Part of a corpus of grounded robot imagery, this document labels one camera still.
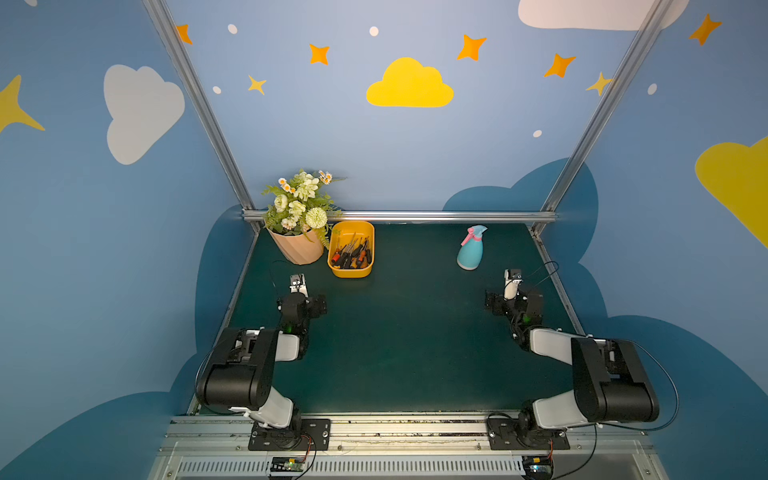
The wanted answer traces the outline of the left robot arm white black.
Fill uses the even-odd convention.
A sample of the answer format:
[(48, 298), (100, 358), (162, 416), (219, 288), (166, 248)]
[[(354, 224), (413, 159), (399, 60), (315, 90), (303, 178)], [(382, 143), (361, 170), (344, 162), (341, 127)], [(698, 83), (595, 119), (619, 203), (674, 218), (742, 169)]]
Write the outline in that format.
[(195, 395), (202, 406), (243, 415), (264, 430), (298, 429), (298, 408), (274, 386), (275, 365), (306, 355), (310, 323), (327, 313), (327, 300), (293, 292), (278, 302), (278, 310), (276, 328), (227, 327), (220, 334), (197, 374)]

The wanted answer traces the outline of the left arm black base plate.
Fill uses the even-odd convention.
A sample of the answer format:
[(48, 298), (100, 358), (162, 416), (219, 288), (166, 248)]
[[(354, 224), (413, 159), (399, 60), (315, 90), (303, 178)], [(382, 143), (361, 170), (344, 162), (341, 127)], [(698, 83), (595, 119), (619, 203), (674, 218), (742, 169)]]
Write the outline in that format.
[(327, 451), (331, 420), (327, 418), (301, 419), (287, 428), (266, 428), (255, 424), (248, 442), (249, 451)]

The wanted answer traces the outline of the yellow plastic storage box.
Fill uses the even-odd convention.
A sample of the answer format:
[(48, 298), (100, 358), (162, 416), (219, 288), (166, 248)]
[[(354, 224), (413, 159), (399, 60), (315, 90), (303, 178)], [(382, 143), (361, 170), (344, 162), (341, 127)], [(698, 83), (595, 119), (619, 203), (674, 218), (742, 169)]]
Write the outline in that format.
[(367, 277), (375, 261), (375, 229), (366, 221), (342, 221), (331, 230), (327, 264), (342, 279)]

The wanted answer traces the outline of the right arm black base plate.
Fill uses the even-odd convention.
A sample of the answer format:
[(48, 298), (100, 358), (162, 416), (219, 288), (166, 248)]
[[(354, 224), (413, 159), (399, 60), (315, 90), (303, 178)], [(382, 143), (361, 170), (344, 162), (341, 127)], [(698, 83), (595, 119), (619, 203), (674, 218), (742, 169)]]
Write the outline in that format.
[(563, 430), (542, 429), (524, 425), (517, 418), (489, 415), (486, 431), (492, 450), (569, 450), (570, 443)]

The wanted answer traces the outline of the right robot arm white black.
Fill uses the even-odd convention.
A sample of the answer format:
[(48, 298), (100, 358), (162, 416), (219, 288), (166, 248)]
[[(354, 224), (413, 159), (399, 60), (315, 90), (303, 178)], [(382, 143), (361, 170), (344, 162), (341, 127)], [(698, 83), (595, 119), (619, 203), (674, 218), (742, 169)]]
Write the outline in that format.
[(521, 349), (571, 368), (570, 390), (528, 401), (520, 411), (517, 434), (557, 435), (589, 424), (646, 423), (658, 419), (655, 390), (630, 341), (601, 339), (553, 329), (543, 324), (541, 296), (504, 281), (501, 293), (487, 291), (485, 308), (504, 317)]

